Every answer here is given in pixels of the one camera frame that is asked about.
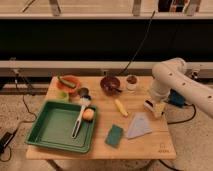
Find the speckled floor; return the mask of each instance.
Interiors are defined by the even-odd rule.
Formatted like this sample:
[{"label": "speckled floor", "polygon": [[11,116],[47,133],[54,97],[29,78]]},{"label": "speckled floor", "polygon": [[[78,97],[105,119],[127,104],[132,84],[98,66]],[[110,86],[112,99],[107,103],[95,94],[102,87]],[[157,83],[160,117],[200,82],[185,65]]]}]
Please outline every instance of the speckled floor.
[{"label": "speckled floor", "polygon": [[[44,96],[36,95],[25,97],[31,111],[37,112],[43,103]],[[181,120],[190,116],[193,110],[178,109],[171,105],[166,107],[168,121]],[[0,136],[6,131],[12,131],[21,119],[33,119],[28,115],[19,95],[0,95]],[[50,171],[53,170],[48,163],[41,160],[27,160],[25,153],[27,145],[25,136],[31,124],[23,124],[15,139],[11,143],[12,158],[9,162],[0,162],[0,171]],[[213,120],[198,110],[194,120],[170,125],[169,130],[177,152],[174,161],[166,161],[169,165],[186,171],[212,171],[213,170]],[[1,156],[7,158],[8,151]],[[66,171],[98,171],[98,170],[142,170],[147,161],[132,160],[72,160],[56,162]],[[167,171],[158,161],[155,161],[148,171]]]}]

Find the spoon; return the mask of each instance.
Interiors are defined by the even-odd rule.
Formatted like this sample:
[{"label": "spoon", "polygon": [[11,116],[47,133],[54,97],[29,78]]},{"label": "spoon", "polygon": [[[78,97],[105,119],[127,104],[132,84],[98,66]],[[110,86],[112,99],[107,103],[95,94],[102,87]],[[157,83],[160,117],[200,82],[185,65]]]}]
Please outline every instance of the spoon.
[{"label": "spoon", "polygon": [[118,89],[117,85],[112,83],[112,82],[110,82],[107,87],[108,87],[108,90],[110,90],[110,91],[115,90],[115,91],[117,91],[119,93],[122,92],[122,90]]},{"label": "spoon", "polygon": [[86,109],[86,107],[90,105],[91,97],[89,95],[84,95],[80,98],[79,103],[81,104],[81,111],[78,115],[77,120],[75,121],[75,126],[72,130],[72,138],[76,138],[77,135],[78,135],[78,132],[79,132],[79,129],[80,129],[80,126],[81,126],[83,112]]}]

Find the green sponge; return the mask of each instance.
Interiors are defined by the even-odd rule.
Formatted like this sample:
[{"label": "green sponge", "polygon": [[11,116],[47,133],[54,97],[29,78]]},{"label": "green sponge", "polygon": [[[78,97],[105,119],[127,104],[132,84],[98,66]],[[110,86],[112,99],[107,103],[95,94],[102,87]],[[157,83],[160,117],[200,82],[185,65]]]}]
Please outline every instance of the green sponge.
[{"label": "green sponge", "polygon": [[107,138],[105,139],[105,143],[112,147],[117,147],[118,143],[122,137],[123,129],[117,125],[112,125],[112,128],[108,132]]}]

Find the dark wall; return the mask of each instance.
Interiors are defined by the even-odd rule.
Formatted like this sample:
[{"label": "dark wall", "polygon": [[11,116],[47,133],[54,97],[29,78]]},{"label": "dark wall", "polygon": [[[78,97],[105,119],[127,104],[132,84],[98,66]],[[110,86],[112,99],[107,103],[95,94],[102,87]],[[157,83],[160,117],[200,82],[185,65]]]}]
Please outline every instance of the dark wall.
[{"label": "dark wall", "polygon": [[[149,20],[0,20],[1,60],[128,61]],[[213,61],[213,20],[153,20],[136,61]]]}]

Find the cable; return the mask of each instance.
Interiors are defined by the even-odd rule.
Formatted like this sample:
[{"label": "cable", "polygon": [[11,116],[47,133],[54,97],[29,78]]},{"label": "cable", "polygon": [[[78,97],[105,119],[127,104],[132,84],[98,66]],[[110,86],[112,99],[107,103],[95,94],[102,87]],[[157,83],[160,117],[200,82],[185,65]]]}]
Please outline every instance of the cable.
[{"label": "cable", "polygon": [[8,146],[8,149],[9,149],[9,157],[8,157],[8,159],[3,160],[3,159],[1,158],[2,155],[0,155],[0,161],[1,161],[1,162],[8,162],[8,161],[10,161],[10,159],[12,158],[12,150],[11,150],[11,147]]},{"label": "cable", "polygon": [[[17,91],[18,91],[19,94],[21,95],[21,91],[20,91],[19,88],[18,88],[18,79],[17,79],[17,78],[18,78],[18,75],[16,75],[16,77],[15,77],[15,86],[16,86]],[[25,101],[24,96],[25,96],[25,94],[23,94],[23,96],[22,96],[22,101],[23,101],[23,103],[24,103],[24,105],[25,105],[25,107],[26,107],[26,109],[27,109],[27,112],[28,112],[30,115],[33,115],[33,116],[34,116],[34,119],[33,119],[33,120],[22,120],[22,121],[20,121],[20,122],[18,123],[18,125],[17,125],[15,131],[13,131],[13,133],[12,133],[12,138],[10,139],[10,141],[15,137],[15,135],[16,135],[16,133],[18,132],[18,130],[19,130],[21,124],[23,124],[23,123],[33,123],[33,122],[37,119],[36,114],[33,113],[33,112],[31,112],[31,111],[29,110],[29,107],[28,107],[28,105],[27,105],[27,103],[26,103],[26,101]],[[8,161],[10,161],[10,159],[11,159],[11,157],[12,157],[12,150],[11,150],[11,147],[10,147],[10,146],[8,146],[8,148],[9,148],[9,158],[8,158],[7,160],[2,160],[2,159],[1,159],[1,155],[0,155],[0,161],[1,161],[1,162],[8,162]]]},{"label": "cable", "polygon": [[196,110],[195,105],[194,105],[194,104],[191,104],[191,105],[187,105],[187,104],[185,104],[185,106],[192,106],[192,107],[193,107],[193,109],[194,109],[193,115],[192,115],[190,118],[186,119],[186,120],[182,120],[182,121],[175,121],[175,122],[167,122],[167,124],[168,124],[168,125],[172,125],[172,124],[180,124],[180,123],[188,122],[188,121],[191,121],[192,119],[194,119],[194,117],[195,117],[195,116],[196,116],[196,114],[197,114],[197,110]]},{"label": "cable", "polygon": [[149,20],[148,27],[147,27],[147,29],[146,29],[145,36],[144,36],[143,40],[141,41],[141,43],[140,43],[138,49],[136,50],[134,56],[133,56],[132,59],[129,61],[129,63],[126,65],[126,67],[125,67],[122,71],[120,71],[120,73],[119,73],[118,75],[123,74],[123,73],[128,69],[129,65],[135,60],[136,56],[138,55],[138,53],[140,52],[140,50],[143,48],[144,43],[145,43],[145,41],[146,41],[146,39],[147,39],[147,37],[148,37],[148,35],[149,35],[149,30],[150,30],[150,26],[151,26],[151,23],[152,23],[152,20],[153,20],[154,15],[155,15],[155,11],[153,11],[153,13],[152,13],[152,16],[151,16],[151,18],[150,18],[150,20]]},{"label": "cable", "polygon": [[[16,90],[19,92],[19,94],[21,94],[21,91],[20,91],[19,88],[18,88],[17,76],[15,77],[15,86],[16,86]],[[31,112],[31,111],[29,110],[29,107],[28,107],[28,105],[27,105],[27,103],[26,103],[24,97],[25,97],[25,94],[23,94],[23,96],[22,96],[22,101],[23,101],[23,103],[24,103],[24,105],[25,105],[25,107],[26,107],[26,109],[27,109],[27,112],[28,112],[30,115],[33,115],[33,116],[34,116],[34,119],[33,119],[33,120],[30,120],[30,121],[28,121],[28,120],[22,120],[22,121],[20,121],[20,122],[18,123],[18,125],[17,125],[15,131],[17,131],[17,130],[19,129],[19,127],[21,126],[22,123],[33,123],[33,122],[37,119],[36,114],[33,113],[33,112]]]},{"label": "cable", "polygon": [[166,163],[164,163],[162,160],[158,160],[162,165],[164,165],[166,168],[170,169],[170,170],[174,170],[174,171],[183,171],[183,170],[179,170],[179,169],[176,169],[176,168],[173,168],[169,165],[167,165]]}]

